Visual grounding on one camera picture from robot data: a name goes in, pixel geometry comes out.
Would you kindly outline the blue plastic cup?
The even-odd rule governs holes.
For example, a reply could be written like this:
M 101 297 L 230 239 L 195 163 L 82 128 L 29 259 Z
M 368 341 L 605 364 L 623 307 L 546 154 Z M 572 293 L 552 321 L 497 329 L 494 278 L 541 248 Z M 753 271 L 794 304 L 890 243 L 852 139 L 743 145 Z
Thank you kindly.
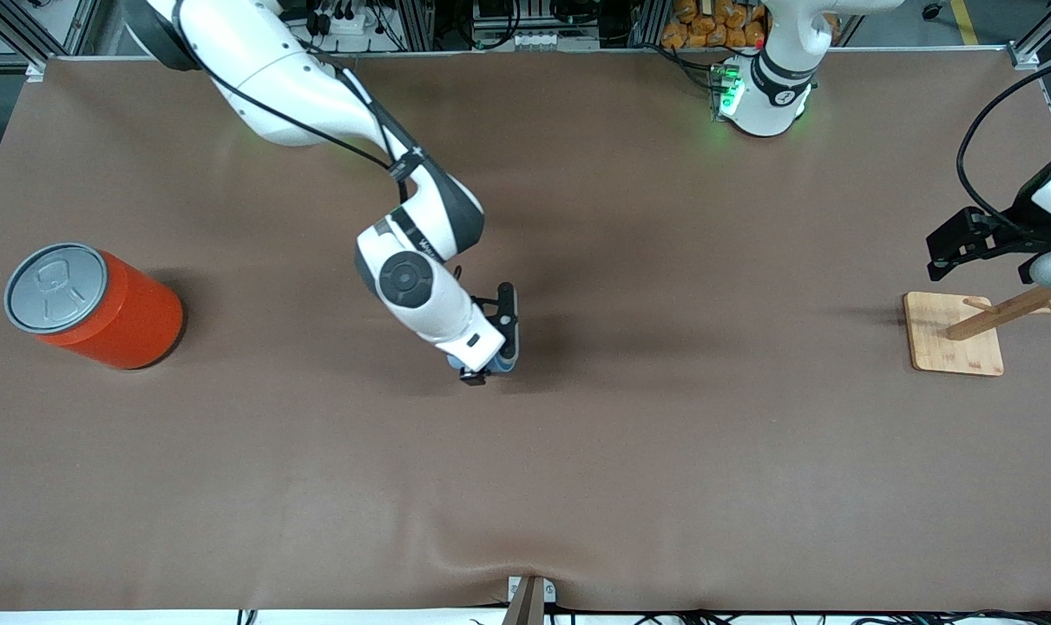
M 447 363 L 452 364 L 454 369 L 462 369 L 466 375 L 478 375 L 482 373 L 486 376 L 489 375 L 504 375 L 504 373 L 510 373 L 515 368 L 518 359 L 518 349 L 516 345 L 504 343 L 500 348 L 500 351 L 495 353 L 495 355 L 487 361 L 481 371 L 477 369 L 469 369 L 461 360 L 457 359 L 452 355 L 447 356 Z

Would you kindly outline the wooden mug tree stand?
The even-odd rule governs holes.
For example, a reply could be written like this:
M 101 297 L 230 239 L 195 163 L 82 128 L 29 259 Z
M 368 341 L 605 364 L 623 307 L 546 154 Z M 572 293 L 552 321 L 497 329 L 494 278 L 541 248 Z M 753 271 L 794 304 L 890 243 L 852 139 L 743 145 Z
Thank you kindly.
M 1051 315 L 1051 288 L 1002 303 L 927 292 L 906 293 L 902 303 L 915 371 L 997 378 L 1004 373 L 998 328 L 1040 310 Z

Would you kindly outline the brown table mat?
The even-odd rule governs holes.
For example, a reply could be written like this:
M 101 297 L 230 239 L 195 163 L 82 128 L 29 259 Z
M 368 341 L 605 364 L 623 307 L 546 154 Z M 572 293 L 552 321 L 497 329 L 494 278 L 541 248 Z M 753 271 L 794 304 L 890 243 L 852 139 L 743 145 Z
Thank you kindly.
M 1051 317 L 986 379 L 914 371 L 902 315 L 1021 292 L 1014 257 L 925 270 L 1006 53 L 831 53 L 771 140 L 654 53 L 356 71 L 485 205 L 457 265 L 516 285 L 520 364 L 459 383 L 369 294 L 375 165 L 260 139 L 203 76 L 53 62 L 0 146 L 0 610 L 463 606 L 524 572 L 585 610 L 1051 610 Z M 11 324 L 60 242 L 176 292 L 164 359 Z

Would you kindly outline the orange snack bag pile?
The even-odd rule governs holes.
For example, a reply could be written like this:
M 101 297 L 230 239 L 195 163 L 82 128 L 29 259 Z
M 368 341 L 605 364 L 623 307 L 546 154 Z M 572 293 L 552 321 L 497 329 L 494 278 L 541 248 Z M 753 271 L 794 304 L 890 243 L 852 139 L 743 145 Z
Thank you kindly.
M 758 0 L 671 0 L 660 36 L 665 49 L 760 49 L 770 12 Z

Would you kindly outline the orange can with grey lid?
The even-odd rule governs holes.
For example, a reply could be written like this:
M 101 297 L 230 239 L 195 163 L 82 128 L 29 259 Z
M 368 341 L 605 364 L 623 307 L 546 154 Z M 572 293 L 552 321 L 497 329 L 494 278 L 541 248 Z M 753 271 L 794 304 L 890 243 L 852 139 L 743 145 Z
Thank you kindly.
M 22 261 L 6 282 L 3 308 L 41 343 L 121 371 L 164 359 L 187 327 L 171 288 L 81 242 L 51 244 Z

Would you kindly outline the white power strip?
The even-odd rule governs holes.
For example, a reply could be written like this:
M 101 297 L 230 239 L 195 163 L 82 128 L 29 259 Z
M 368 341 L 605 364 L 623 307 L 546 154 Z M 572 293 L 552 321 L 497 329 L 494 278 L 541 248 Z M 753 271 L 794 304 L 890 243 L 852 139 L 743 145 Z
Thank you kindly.
M 382 17 L 369 0 L 302 0 L 307 17 L 306 30 L 311 36 L 363 35 L 384 33 Z

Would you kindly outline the grey table edge bracket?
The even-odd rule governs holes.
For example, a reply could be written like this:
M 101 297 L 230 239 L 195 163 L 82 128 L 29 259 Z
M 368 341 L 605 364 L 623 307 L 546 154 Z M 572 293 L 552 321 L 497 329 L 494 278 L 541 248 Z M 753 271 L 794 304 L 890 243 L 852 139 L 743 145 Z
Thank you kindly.
M 508 602 L 502 625 L 550 625 L 547 612 L 557 602 L 555 582 L 541 576 L 512 576 Z

